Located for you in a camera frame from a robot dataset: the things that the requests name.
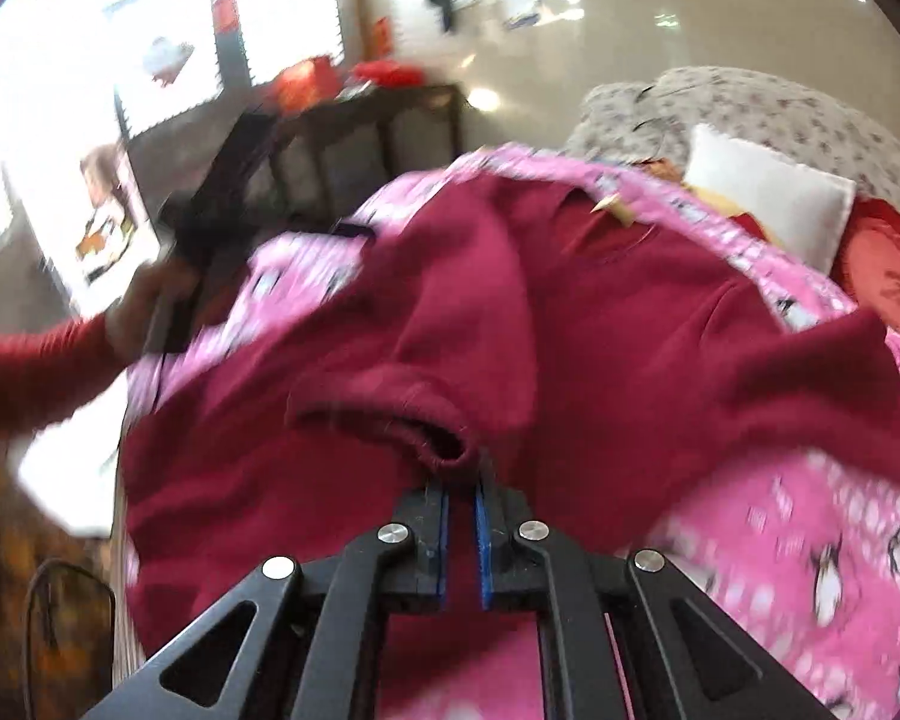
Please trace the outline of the left hand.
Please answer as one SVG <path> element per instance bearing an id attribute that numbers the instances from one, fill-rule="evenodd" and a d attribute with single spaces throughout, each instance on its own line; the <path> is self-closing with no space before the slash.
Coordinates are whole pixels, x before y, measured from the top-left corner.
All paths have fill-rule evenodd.
<path id="1" fill-rule="evenodd" d="M 198 284 L 198 273 L 176 257 L 141 265 L 123 298 L 107 310 L 107 340 L 126 364 L 142 355 L 157 304 L 187 298 Z"/>

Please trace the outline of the red sleeve left forearm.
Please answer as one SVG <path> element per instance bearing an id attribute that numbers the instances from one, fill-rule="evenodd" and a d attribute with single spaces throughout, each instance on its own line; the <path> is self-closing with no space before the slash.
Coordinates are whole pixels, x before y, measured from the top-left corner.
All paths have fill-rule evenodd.
<path id="1" fill-rule="evenodd" d="M 69 418 L 125 367 L 107 337 L 105 314 L 45 333 L 0 333 L 0 434 L 30 433 Z"/>

